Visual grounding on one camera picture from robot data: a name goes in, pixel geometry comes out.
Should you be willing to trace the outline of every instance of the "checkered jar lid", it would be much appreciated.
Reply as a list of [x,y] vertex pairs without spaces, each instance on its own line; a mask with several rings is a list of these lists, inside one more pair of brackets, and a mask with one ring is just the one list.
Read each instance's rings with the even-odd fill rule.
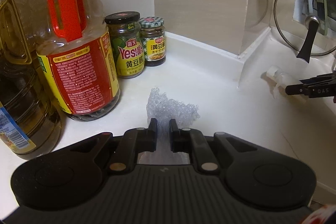
[[156,28],[163,26],[164,20],[162,17],[143,17],[139,19],[142,28]]

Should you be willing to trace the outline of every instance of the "bubble wrap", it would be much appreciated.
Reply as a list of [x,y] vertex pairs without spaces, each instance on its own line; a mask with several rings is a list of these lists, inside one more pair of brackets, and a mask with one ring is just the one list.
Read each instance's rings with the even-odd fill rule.
[[149,124],[151,118],[157,119],[157,147],[153,153],[145,152],[139,163],[153,165],[188,164],[189,157],[186,153],[173,153],[170,150],[169,121],[176,119],[179,128],[191,127],[193,122],[200,118],[197,111],[198,106],[185,105],[183,102],[168,99],[166,93],[160,94],[159,88],[152,89],[147,104],[147,121]]

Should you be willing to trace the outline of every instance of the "countertop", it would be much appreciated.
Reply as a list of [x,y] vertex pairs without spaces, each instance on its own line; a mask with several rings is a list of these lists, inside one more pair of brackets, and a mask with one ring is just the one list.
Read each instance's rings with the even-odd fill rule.
[[[320,183],[336,189],[333,163],[336,159],[336,110],[333,110],[332,98],[311,99],[301,104],[283,95],[275,88],[275,83],[265,78],[271,65],[278,65],[298,79],[329,73],[328,65],[318,59],[312,59],[310,64],[296,59],[295,53],[274,37],[266,39],[258,47],[254,59],[246,64],[239,87],[213,73],[211,67],[204,69],[205,62],[211,64],[212,60],[190,64],[168,51],[163,65],[146,67],[140,76],[120,80],[120,102],[105,117],[92,122],[76,122],[63,117],[63,134],[55,149],[100,132],[119,136],[131,128],[147,127],[147,100],[151,89],[159,87],[168,98],[199,106],[201,118],[192,127],[204,135],[225,131],[298,158],[314,169]],[[24,160],[2,142],[0,159],[0,219],[3,219],[17,207],[10,178]]]

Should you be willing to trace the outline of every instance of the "ribbed black surface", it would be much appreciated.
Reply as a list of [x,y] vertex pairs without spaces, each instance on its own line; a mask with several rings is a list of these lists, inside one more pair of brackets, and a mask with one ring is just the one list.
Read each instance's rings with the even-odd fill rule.
[[190,165],[137,165],[112,176],[93,199],[78,207],[41,212],[18,208],[6,224],[298,224],[308,208],[264,212],[235,200],[214,176]]

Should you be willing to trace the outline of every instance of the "jar lid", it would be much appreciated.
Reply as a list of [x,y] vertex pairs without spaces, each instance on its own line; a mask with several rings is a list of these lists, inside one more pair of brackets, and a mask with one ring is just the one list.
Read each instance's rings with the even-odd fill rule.
[[142,28],[156,28],[163,26],[164,20],[162,17],[143,17],[140,18],[139,23]]
[[123,24],[123,23],[138,21],[139,18],[140,18],[140,13],[138,12],[120,12],[120,13],[111,14],[105,17],[105,22],[107,24],[116,25],[116,24]]

